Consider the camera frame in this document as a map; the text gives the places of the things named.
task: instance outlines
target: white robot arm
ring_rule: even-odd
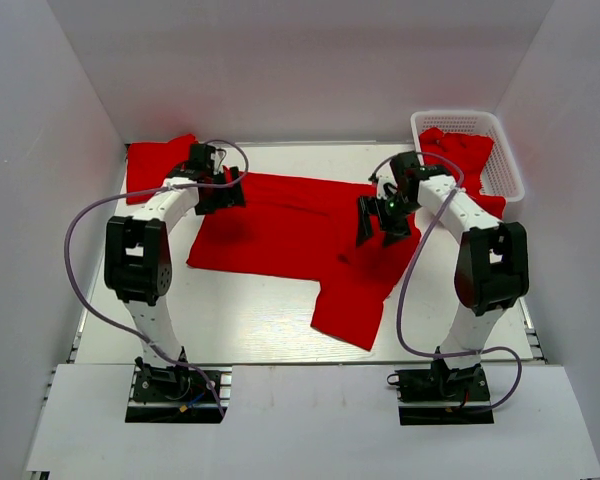
[[[114,216],[107,223],[107,287],[129,310],[136,328],[167,357],[182,362],[187,361],[185,349],[173,331],[165,297],[172,280],[168,235],[191,209],[205,215],[219,208],[245,205],[240,183],[229,188],[177,188],[192,182],[227,184],[236,180],[237,167],[215,170],[217,151],[208,144],[192,145],[189,159],[165,179],[163,186],[169,190],[154,195],[133,215]],[[149,345],[143,343],[143,356],[136,359],[136,364],[140,373],[134,397],[140,401],[182,398],[189,390],[189,371],[167,363]]]
[[[394,178],[372,178],[377,182],[376,197],[358,200],[358,244],[373,235],[371,215],[378,217],[385,232],[384,244],[390,245],[411,234],[407,223],[410,213],[420,207],[438,212],[456,188],[455,179],[445,167],[422,166],[414,152],[396,155],[390,165]],[[440,221],[460,245],[454,278],[460,303],[437,353],[476,353],[434,360],[432,373],[426,378],[436,384],[434,399],[439,391],[443,397],[453,397],[458,392],[464,395],[476,378],[483,377],[477,352],[484,349],[505,310],[529,288],[526,232],[522,225],[502,222],[463,191],[456,192]],[[427,388],[412,388],[410,393],[431,400],[430,392],[419,395],[418,390]]]

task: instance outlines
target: white table surface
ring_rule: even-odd
[[[366,182],[380,161],[406,149],[406,145],[397,144],[245,147],[253,172],[356,183]],[[225,165],[242,165],[242,159],[229,150]],[[116,214],[127,215],[136,208],[119,202]],[[431,218],[421,209],[416,225],[424,231]],[[167,302],[176,336],[185,346],[189,361],[209,365],[422,360],[405,352],[396,339],[398,287],[385,301],[378,336],[367,352],[310,327],[320,288],[317,282],[189,268],[185,261],[202,220],[190,212],[169,237],[174,278]],[[436,227],[406,298],[403,330],[407,342],[416,348],[433,351],[451,326],[458,305],[453,288],[457,255],[458,245],[451,234]],[[102,263],[97,275],[93,305],[118,322],[133,326],[123,304],[104,284]],[[487,347],[505,345],[523,359],[533,358],[523,322],[518,304],[495,326]],[[76,363],[131,363],[141,353],[136,338],[90,314],[86,316]],[[504,352],[485,358],[510,359]]]
[[[493,425],[400,426],[391,365],[237,366],[220,425],[129,424],[131,365],[60,365],[27,469],[60,479],[600,477],[563,367],[525,368]],[[485,367],[493,398],[515,367]]]

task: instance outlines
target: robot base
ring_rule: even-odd
[[[397,370],[387,379],[398,388],[400,425],[482,425],[493,423],[484,370],[468,381],[443,388],[430,369]]]
[[[173,384],[156,381],[155,377],[138,369],[127,405],[125,423],[220,423],[222,417],[211,390],[197,373],[185,372],[189,375],[186,388],[179,393]],[[224,374],[230,373],[230,370],[204,369],[204,372],[222,400],[221,389],[226,382]],[[192,401],[195,403],[187,408],[183,407]]]

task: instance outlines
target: red fabric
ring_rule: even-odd
[[[355,247],[356,201],[371,185],[251,173],[247,206],[205,217],[191,267],[320,282],[311,326],[370,350],[383,302],[404,272],[420,233],[388,248],[383,234]]]
[[[465,187],[476,202],[500,216],[504,199],[479,194],[480,172],[493,142],[484,137],[443,134],[430,129],[420,136],[423,151],[456,162],[466,175]],[[129,192],[159,187],[167,173],[188,157],[196,142],[185,135],[168,143],[136,143],[128,151]],[[425,158],[426,163],[437,160]],[[366,350],[373,346],[383,301],[404,272],[420,232],[388,248],[376,234],[355,248],[356,200],[375,195],[371,185],[347,184],[249,174],[243,189],[245,208],[219,210],[205,217],[191,248],[192,267],[274,275],[320,282],[311,325]],[[141,203],[150,196],[127,199]],[[375,218],[374,230],[378,232]]]
[[[127,191],[138,192],[162,186],[167,174],[189,158],[189,147],[198,143],[189,134],[168,143],[132,143],[127,151]],[[144,203],[151,195],[127,198],[127,205]]]
[[[492,139],[480,135],[444,133],[434,127],[420,134],[420,148],[423,152],[442,155],[458,165],[464,172],[462,186],[467,190],[467,194],[491,215],[502,218],[506,204],[505,199],[480,194],[482,188],[480,174],[491,155]],[[424,163],[445,165],[442,160],[428,155],[424,155]],[[457,180],[458,174],[453,169],[450,170]]]

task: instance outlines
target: laundry basket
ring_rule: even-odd
[[[509,148],[509,143],[495,115],[473,110],[429,110],[411,116],[411,131],[420,151],[419,136],[429,128],[437,127],[443,132],[483,135],[493,139],[493,149],[482,171],[482,190],[485,195],[504,197],[507,205],[506,220],[514,220],[522,206],[524,187],[520,173]]]

